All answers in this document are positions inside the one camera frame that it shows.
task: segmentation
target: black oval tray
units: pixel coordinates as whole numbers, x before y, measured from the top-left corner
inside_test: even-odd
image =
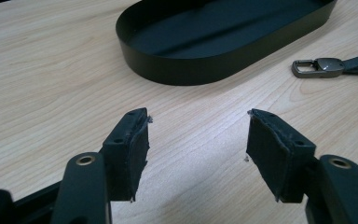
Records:
[[[322,26],[337,0],[143,0],[118,18],[124,58],[168,85],[229,77]]]

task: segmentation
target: light wood surface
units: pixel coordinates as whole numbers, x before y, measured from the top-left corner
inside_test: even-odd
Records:
[[[98,151],[130,110],[147,107],[150,150],[135,203],[115,223],[307,223],[275,203],[245,162],[247,111],[275,113],[317,146],[358,163],[358,77],[298,79],[292,61],[358,56],[358,1],[338,0],[322,28],[222,81],[160,85],[125,64],[115,31],[135,0],[0,4],[0,189],[18,200]]]

